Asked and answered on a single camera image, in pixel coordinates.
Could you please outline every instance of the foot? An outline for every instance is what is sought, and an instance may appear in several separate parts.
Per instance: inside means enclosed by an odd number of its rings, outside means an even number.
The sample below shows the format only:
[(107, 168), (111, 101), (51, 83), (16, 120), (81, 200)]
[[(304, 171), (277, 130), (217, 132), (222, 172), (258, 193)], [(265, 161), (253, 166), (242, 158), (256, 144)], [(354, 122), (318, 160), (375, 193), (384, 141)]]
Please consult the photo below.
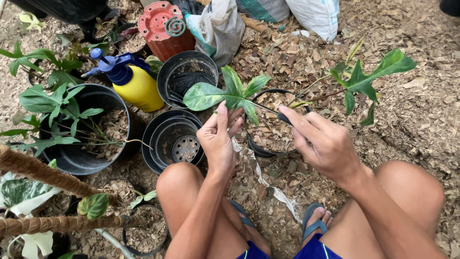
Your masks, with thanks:
[[(332, 217), (332, 213), (330, 211), (326, 211), (323, 207), (319, 207), (315, 209), (315, 211), (313, 212), (313, 215), (308, 220), (307, 227), (312, 225), (317, 220), (321, 220), (326, 224), (327, 228), (330, 229), (330, 227), (332, 226), (333, 219), (334, 218)], [(304, 247), (308, 243), (308, 241), (310, 241), (313, 235), (316, 233), (323, 234), (320, 228), (315, 229), (315, 231), (313, 231), (307, 238), (305, 238), (305, 241), (302, 244), (302, 247)]]

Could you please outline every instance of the toe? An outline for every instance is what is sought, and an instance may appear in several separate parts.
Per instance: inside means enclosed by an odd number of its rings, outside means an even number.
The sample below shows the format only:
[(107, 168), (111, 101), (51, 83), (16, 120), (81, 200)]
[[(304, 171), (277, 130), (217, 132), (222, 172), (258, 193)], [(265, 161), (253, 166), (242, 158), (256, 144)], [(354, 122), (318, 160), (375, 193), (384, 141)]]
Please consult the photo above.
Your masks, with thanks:
[(326, 223), (326, 227), (328, 227), (328, 229), (330, 229), (332, 227), (332, 221), (334, 220), (333, 217), (331, 217), (328, 222)]
[(326, 211), (324, 217), (322, 217), (322, 221), (327, 224), (329, 219), (331, 218), (332, 213), (330, 211)]
[(310, 226), (311, 224), (313, 224), (317, 220), (321, 220), (321, 218), (324, 217), (325, 213), (326, 213), (326, 210), (323, 207), (316, 208), (315, 211), (313, 212), (313, 215), (308, 220), (307, 226)]

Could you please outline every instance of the leg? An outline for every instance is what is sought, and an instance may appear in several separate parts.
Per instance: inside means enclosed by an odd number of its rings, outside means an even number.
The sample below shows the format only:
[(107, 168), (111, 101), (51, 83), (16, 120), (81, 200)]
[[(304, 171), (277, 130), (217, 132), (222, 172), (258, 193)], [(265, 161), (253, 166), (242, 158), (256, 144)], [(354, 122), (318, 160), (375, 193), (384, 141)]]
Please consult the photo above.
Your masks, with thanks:
[[(444, 202), (441, 184), (428, 172), (399, 161), (386, 162), (375, 174), (394, 201), (433, 237)], [(359, 205), (351, 200), (320, 241), (344, 259), (385, 258)]]
[[(198, 168), (189, 163), (170, 165), (158, 178), (158, 199), (173, 238), (192, 209), (203, 181)], [(247, 231), (246, 235), (240, 234), (246, 228), (243, 227), (238, 212), (224, 197), (222, 198), (222, 209), (217, 215), (208, 258), (234, 259), (248, 248), (245, 237), (250, 235)], [(241, 224), (238, 226), (239, 229), (234, 226), (238, 222)]]

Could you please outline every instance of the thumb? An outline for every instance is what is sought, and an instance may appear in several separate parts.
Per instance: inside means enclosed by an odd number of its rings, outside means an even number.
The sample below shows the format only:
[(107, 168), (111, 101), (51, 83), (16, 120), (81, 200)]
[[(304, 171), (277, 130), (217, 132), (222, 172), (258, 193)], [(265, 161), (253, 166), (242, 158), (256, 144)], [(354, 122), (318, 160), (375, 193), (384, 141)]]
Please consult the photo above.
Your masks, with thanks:
[(225, 107), (225, 101), (220, 103), (217, 112), (217, 134), (227, 135), (229, 116), (227, 107)]

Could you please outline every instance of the pot drainage holes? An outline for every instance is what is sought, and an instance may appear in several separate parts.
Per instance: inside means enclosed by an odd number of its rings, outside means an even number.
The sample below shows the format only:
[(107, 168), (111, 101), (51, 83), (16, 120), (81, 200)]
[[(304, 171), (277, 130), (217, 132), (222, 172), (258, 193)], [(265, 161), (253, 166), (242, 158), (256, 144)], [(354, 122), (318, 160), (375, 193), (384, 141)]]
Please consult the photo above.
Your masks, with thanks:
[(179, 162), (190, 162), (200, 149), (200, 142), (193, 135), (186, 135), (179, 138), (172, 148), (172, 157)]

